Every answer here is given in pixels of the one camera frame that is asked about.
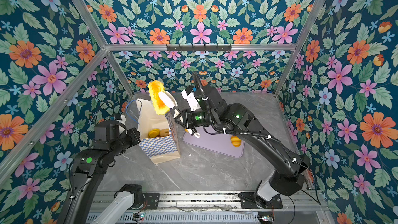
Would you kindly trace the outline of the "lilac plastic tray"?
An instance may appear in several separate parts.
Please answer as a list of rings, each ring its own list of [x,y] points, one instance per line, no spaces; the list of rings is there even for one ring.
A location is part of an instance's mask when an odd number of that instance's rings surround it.
[[[240,147],[234,147],[230,141],[231,135],[211,135],[211,133],[215,133],[215,130],[212,127],[206,127],[205,129],[206,130],[204,130],[203,127],[197,128],[197,131],[200,135],[199,138],[196,138],[195,136],[186,132],[183,136],[183,141],[188,145],[203,148],[234,158],[240,158],[243,155],[245,147],[244,141]]]

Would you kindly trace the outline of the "yellow oval bread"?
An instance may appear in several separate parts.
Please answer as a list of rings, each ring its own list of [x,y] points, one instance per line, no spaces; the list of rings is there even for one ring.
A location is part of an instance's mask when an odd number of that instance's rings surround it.
[[[160,129],[152,129],[152,130],[149,131],[148,137],[151,138],[151,139],[158,138],[158,137],[160,137],[159,136],[159,132],[160,132]]]

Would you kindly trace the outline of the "checkered paper bag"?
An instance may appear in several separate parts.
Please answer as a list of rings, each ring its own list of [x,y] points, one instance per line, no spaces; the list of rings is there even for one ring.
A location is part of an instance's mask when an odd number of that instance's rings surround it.
[[[127,123],[137,128],[141,140],[139,146],[154,164],[180,158],[173,114],[156,114],[148,94],[134,95],[127,103],[124,114]]]

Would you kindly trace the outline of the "braided bagel bread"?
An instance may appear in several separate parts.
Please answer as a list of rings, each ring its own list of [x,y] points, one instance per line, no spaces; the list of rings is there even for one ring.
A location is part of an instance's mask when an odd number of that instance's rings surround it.
[[[169,129],[161,129],[159,132],[160,137],[167,137],[170,135],[170,130]]]

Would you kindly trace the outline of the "long ridged glazed bread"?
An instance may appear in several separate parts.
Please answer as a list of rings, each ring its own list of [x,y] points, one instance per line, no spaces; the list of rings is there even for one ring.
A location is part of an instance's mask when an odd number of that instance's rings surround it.
[[[170,108],[159,97],[160,92],[165,92],[162,82],[154,80],[148,84],[149,94],[157,115],[165,115]]]

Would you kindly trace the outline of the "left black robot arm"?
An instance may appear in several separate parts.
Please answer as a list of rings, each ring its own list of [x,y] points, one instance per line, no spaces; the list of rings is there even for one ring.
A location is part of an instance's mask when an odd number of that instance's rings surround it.
[[[94,127],[93,147],[78,153],[70,168],[68,191],[59,224],[84,224],[94,196],[115,157],[141,142],[136,128],[127,129],[117,120],[106,120]]]

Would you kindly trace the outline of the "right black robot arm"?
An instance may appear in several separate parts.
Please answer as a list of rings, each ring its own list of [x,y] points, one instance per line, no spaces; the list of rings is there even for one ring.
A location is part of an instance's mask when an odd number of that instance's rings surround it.
[[[239,138],[271,163],[274,170],[257,186],[256,201],[269,202],[277,195],[290,197],[303,188],[309,157],[297,154],[272,136],[246,106],[228,104],[211,86],[188,86],[181,95],[189,108],[182,110],[175,121],[195,140]]]

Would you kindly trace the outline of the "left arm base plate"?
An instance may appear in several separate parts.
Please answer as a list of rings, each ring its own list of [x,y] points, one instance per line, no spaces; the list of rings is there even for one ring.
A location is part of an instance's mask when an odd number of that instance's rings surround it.
[[[123,193],[127,193],[128,197],[132,199],[132,204],[127,208],[127,210],[143,211],[148,209],[158,209],[160,202],[159,193],[143,193],[141,195],[132,194],[127,191],[124,191]]]

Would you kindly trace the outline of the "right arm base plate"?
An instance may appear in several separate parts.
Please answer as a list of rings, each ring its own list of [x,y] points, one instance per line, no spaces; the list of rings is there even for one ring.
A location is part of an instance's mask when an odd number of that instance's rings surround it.
[[[254,192],[240,192],[241,208],[243,209],[282,209],[283,203],[280,194],[274,196],[270,201],[265,201],[260,197],[255,197]]]

